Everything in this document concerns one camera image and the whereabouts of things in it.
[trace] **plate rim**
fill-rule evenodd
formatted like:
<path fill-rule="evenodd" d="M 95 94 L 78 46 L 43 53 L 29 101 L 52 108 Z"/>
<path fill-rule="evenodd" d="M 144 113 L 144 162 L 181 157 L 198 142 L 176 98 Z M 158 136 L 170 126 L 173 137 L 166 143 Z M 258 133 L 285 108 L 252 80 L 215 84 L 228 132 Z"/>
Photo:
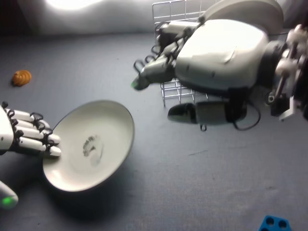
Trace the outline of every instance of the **plate rim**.
<path fill-rule="evenodd" d="M 104 180 L 100 181 L 98 184 L 96 184 L 96 185 L 94 185 L 94 186 L 92 186 L 92 187 L 87 187 L 87 188 L 82 189 L 82 190 L 64 190 L 64 189 L 60 189 L 59 187 L 57 187 L 57 186 L 55 186 L 54 184 L 52 184 L 52 183 L 48 180 L 48 178 L 47 178 L 47 176 L 46 176 L 46 173 L 45 173 L 45 170 L 44 170 L 44 163 L 43 163 L 44 158 L 42 158 L 42 168 L 43 168 L 44 177 L 45 177 L 45 179 L 47 180 L 47 182 L 48 182 L 51 186 L 53 186 L 55 189 L 57 189 L 57 190 L 60 190 L 60 191 L 62 191 L 62 192 L 67 192 L 67 193 L 78 193 L 78 192 L 80 193 L 80 192 L 85 192 L 85 191 L 93 190 L 93 189 L 99 187 L 100 185 L 102 185 L 102 184 L 103 184 L 104 182 L 106 182 L 107 180 L 109 180 L 110 177 L 111 177 L 112 175 L 114 175 L 114 174 L 119 170 L 119 168 L 122 166 L 122 164 L 126 161 L 127 157 L 128 157 L 129 154 L 131 153 L 131 149 L 132 149 L 132 146 L 133 146 L 134 140 L 135 140 L 135 121 L 134 121 L 134 118 L 133 118 L 133 116 L 131 115 L 130 111 L 127 109 L 127 107 L 125 107 L 123 104 L 121 104 L 121 103 L 119 103 L 119 102 L 117 102 L 117 101 L 113 101 L 113 100 L 95 100 L 95 101 L 90 101 L 90 102 L 84 103 L 84 104 L 82 104 L 82 105 L 76 107 L 75 109 L 73 109 L 73 110 L 70 111 L 69 113 L 67 113 L 67 114 L 56 124 L 56 126 L 54 126 L 54 128 L 53 128 L 52 130 L 54 131 L 54 129 L 61 123 L 62 120 L 64 120 L 67 116 L 69 116 L 71 113 L 73 113 L 74 111 L 76 111 L 78 108 L 83 107 L 83 106 L 85 106 L 85 105 L 87 105 L 87 104 L 90 104 L 90 103 L 98 103 L 98 102 L 101 102 L 101 103 L 114 103 L 114 104 L 117 104 L 117 105 L 123 107 L 123 108 L 129 113 L 130 118 L 131 118 L 131 120 L 132 120 L 132 125 L 133 125 L 132 132 L 133 132 L 133 133 L 132 133 L 132 139 L 131 139 L 131 143 L 130 143 L 128 152 L 127 152 L 127 154 L 126 154 L 124 160 L 122 161 L 122 163 L 121 163 L 116 169 L 114 169 L 114 171 L 112 171 L 111 174 L 108 175 Z"/>

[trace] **dish rack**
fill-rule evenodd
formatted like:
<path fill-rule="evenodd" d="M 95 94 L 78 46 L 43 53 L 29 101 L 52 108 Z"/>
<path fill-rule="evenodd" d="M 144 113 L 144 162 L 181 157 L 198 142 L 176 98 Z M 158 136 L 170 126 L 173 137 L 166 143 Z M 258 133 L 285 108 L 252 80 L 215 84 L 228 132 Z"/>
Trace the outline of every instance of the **dish rack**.
<path fill-rule="evenodd" d="M 158 36 L 159 25 L 172 21 L 193 21 L 196 22 L 210 6 L 219 2 L 219 0 L 173 0 L 157 2 L 152 5 L 152 15 L 154 23 L 155 38 Z M 195 90 L 191 90 L 181 85 L 178 79 L 160 85 L 162 92 L 164 107 L 166 99 L 178 98 L 182 103 L 182 99 L 192 99 L 195 103 L 196 95 L 203 95 L 208 99 L 207 94 L 200 94 Z"/>

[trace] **bright light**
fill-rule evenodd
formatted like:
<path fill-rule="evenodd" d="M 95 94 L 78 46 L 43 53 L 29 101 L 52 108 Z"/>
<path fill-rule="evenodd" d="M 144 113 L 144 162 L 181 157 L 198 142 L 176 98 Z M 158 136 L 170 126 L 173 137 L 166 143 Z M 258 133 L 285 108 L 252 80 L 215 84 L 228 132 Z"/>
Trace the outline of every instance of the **bright light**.
<path fill-rule="evenodd" d="M 46 0 L 48 4 L 60 10 L 80 10 L 102 0 Z"/>

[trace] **orange spiral cookie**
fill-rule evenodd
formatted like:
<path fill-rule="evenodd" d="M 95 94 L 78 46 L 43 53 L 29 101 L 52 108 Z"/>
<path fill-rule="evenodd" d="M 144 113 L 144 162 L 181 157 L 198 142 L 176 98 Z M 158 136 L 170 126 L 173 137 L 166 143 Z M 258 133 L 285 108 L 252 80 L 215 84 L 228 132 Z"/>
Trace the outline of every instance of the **orange spiral cookie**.
<path fill-rule="evenodd" d="M 20 87 L 30 82 L 31 78 L 32 78 L 31 73 L 27 70 L 16 71 L 13 76 L 12 83 L 14 86 Z"/>

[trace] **white plate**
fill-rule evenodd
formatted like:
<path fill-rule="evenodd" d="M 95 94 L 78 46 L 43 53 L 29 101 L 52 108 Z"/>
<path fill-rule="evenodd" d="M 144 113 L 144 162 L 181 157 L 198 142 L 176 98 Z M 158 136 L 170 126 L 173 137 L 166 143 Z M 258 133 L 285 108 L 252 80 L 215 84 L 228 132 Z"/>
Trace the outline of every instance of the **white plate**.
<path fill-rule="evenodd" d="M 276 0 L 223 0 L 204 14 L 206 20 L 230 19 L 259 27 L 268 34 L 278 34 L 283 26 L 283 12 Z"/>
<path fill-rule="evenodd" d="M 129 154 L 134 130 L 131 114 L 119 103 L 97 101 L 75 109 L 53 130 L 61 138 L 62 155 L 43 160 L 47 180 L 67 192 L 102 183 Z"/>

